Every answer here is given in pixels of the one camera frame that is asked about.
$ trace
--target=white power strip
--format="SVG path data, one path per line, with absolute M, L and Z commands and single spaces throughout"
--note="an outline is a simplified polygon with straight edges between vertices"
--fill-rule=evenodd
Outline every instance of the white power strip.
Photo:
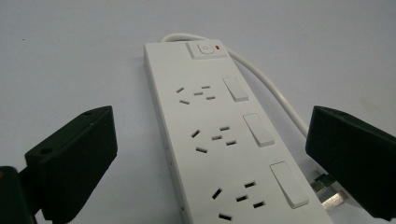
M 145 46 L 185 224 L 331 224 L 218 40 Z

